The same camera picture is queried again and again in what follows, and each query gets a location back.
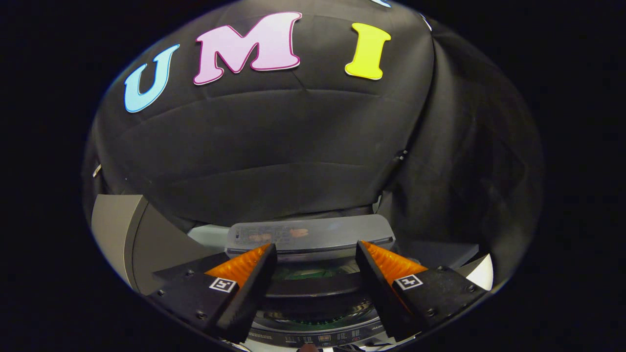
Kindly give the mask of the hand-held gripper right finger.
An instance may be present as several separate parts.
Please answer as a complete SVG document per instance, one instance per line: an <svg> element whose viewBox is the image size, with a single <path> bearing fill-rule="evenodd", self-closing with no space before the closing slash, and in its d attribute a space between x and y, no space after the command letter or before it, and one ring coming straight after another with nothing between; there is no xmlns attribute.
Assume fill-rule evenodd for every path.
<svg viewBox="0 0 626 352"><path fill-rule="evenodd" d="M371 242L357 242L356 263L385 333L397 342L443 327L488 293L447 266L429 269Z"/></svg>

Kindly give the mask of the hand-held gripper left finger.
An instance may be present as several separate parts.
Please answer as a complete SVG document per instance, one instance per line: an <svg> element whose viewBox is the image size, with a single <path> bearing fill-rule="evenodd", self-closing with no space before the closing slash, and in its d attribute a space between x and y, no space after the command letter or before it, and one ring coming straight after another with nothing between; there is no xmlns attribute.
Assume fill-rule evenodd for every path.
<svg viewBox="0 0 626 352"><path fill-rule="evenodd" d="M157 272L164 283L147 300L191 330L239 344L248 337L276 265L273 243L232 259L211 255Z"/></svg>

